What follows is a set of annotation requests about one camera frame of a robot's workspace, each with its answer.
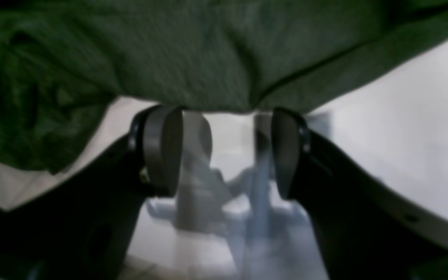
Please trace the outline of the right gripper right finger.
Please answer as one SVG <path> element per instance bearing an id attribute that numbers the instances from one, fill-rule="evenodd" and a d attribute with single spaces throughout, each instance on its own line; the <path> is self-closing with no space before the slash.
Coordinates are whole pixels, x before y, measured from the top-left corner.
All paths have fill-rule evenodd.
<path id="1" fill-rule="evenodd" d="M 282 199 L 313 222 L 331 280 L 448 280 L 448 220 L 372 177 L 285 108 L 271 118 Z"/>

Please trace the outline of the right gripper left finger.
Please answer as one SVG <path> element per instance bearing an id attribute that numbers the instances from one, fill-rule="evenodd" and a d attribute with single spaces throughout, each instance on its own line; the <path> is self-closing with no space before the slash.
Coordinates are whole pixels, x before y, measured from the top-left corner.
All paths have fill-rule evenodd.
<path id="1" fill-rule="evenodd" d="M 55 189 L 0 210 L 0 280 L 114 280 L 146 198 L 174 197 L 183 109 L 152 106 Z"/>

